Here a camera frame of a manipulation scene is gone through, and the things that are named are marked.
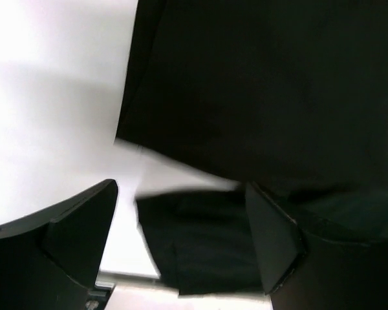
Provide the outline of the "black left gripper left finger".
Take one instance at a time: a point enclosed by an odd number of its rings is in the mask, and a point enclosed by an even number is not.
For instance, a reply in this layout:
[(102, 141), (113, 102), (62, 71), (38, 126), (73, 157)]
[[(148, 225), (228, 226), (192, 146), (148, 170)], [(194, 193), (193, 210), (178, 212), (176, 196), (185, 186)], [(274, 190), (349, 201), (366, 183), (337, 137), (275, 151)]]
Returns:
[(0, 310), (85, 309), (116, 208), (104, 180), (0, 225)]

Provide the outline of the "black shorts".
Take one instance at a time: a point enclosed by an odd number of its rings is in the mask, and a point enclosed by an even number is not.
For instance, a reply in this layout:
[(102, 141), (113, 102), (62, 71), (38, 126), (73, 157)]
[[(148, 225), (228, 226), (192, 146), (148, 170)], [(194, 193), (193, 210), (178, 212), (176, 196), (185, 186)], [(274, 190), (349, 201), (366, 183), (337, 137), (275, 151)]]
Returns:
[(139, 1), (116, 136), (276, 196), (388, 191), (388, 1)]

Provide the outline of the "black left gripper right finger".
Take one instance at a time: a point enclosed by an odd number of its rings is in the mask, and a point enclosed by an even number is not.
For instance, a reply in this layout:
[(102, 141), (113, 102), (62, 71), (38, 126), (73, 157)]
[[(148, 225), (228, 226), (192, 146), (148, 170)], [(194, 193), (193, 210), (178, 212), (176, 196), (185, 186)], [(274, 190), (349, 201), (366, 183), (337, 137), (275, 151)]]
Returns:
[(263, 291), (274, 309), (388, 309), (388, 191), (246, 188)]

